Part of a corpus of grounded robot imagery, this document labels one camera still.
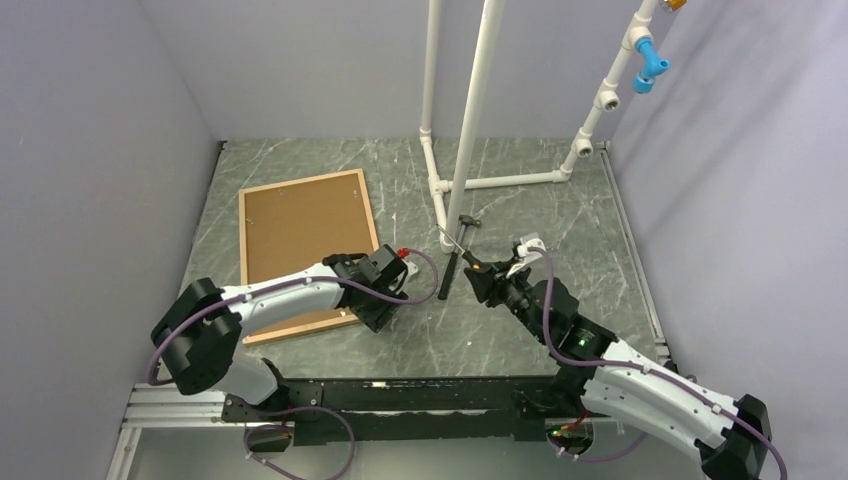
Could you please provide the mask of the aluminium extrusion rail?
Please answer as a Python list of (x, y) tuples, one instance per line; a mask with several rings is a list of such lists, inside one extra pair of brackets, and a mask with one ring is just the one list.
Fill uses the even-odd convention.
[(107, 479), (128, 479), (142, 433), (148, 429), (198, 429), (223, 425), (221, 392), (182, 395), (175, 386), (137, 383), (126, 405)]

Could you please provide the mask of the wooden picture frame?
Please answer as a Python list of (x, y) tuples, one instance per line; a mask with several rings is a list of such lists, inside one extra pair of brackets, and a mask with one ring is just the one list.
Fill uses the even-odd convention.
[(242, 189), (238, 200), (243, 285), (379, 247), (361, 169)]

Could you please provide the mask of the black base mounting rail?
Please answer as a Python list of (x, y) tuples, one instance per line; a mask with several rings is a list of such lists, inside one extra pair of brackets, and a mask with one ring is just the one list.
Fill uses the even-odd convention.
[(592, 445), (592, 416), (543, 376), (397, 379), (289, 379), (284, 392), (258, 407), (225, 398), (226, 423), (283, 424), (260, 433), (263, 451), (345, 441), (507, 438), (553, 439), (572, 453)]

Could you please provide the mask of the blue pipe fitting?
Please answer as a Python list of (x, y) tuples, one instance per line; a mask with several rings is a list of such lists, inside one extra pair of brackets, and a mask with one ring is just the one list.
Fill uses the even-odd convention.
[(642, 56), (644, 65), (635, 75), (632, 88), (637, 94), (648, 94), (653, 90), (656, 79), (670, 68), (671, 62), (657, 53), (651, 37), (640, 38), (634, 48)]

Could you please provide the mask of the yellow black screwdriver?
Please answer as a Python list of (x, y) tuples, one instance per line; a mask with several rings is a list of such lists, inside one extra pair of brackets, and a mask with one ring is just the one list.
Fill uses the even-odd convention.
[(467, 263), (465, 270), (473, 273), (473, 262), (478, 258), (476, 258), (470, 250), (464, 248), (461, 242), (451, 236), (444, 227), (438, 226), (438, 230), (453, 246), (453, 250), (449, 254), (448, 265), (446, 266), (445, 272), (455, 272), (459, 266), (459, 261), (463, 260)]

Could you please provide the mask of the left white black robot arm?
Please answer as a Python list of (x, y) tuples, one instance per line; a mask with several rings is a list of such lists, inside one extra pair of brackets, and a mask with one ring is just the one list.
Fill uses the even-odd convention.
[(217, 286), (192, 282), (150, 334), (155, 359), (183, 396), (210, 390), (239, 398), (264, 420), (279, 417), (289, 388), (272, 361), (242, 357), (246, 337), (301, 315), (348, 310), (378, 332), (409, 302), (402, 287), (409, 267), (388, 245), (371, 254), (333, 254), (310, 267), (271, 280)]

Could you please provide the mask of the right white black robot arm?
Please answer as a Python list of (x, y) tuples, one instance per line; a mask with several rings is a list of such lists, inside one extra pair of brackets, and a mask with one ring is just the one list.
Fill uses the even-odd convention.
[(505, 306), (557, 362), (550, 391), (557, 411), (586, 410), (632, 425), (682, 452), (709, 479), (757, 479), (767, 457), (781, 478), (788, 476), (763, 401), (714, 392), (648, 359), (582, 315), (578, 299), (552, 273), (531, 284), (517, 257), (463, 257), (476, 299)]

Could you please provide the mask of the yellow pipe cap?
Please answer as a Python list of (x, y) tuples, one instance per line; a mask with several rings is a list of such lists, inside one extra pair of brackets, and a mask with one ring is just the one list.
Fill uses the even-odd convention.
[(687, 3), (687, 0), (660, 0), (659, 1), (659, 4), (661, 5), (661, 7), (669, 13), (673, 13), (673, 12), (678, 11), (686, 3)]

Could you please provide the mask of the white PVC pipe structure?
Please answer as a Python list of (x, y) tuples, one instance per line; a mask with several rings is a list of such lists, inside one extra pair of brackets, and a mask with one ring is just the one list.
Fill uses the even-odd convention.
[[(428, 3), (419, 141), (424, 155), (427, 186), (433, 203), (436, 225), (444, 227), (450, 235), (458, 229), (458, 217), (462, 212), (465, 192), (468, 190), (546, 183), (557, 184), (569, 180), (576, 162), (593, 155), (595, 144), (592, 142), (592, 138), (603, 115), (614, 112), (621, 107), (622, 101), (618, 95), (618, 87), (622, 83), (625, 68), (632, 57), (640, 56), (642, 58), (635, 51), (635, 43), (645, 36), (651, 37), (659, 54), (657, 42), (650, 26), (655, 11), (663, 8), (659, 1), (643, 1), (633, 13), (620, 41), (616, 57), (609, 71), (601, 80), (592, 99), (590, 110), (583, 124), (575, 133), (567, 156), (560, 166), (544, 173), (470, 179), (468, 172), (471, 155), (482, 118), (484, 96), (487, 93), (505, 5), (504, 1), (485, 1), (483, 3), (467, 98), (463, 110), (455, 167), (452, 178), (445, 180), (438, 173), (432, 135), (442, 3), (440, 1)], [(439, 245), (443, 252), (450, 250), (448, 240), (442, 234), (439, 235)]]

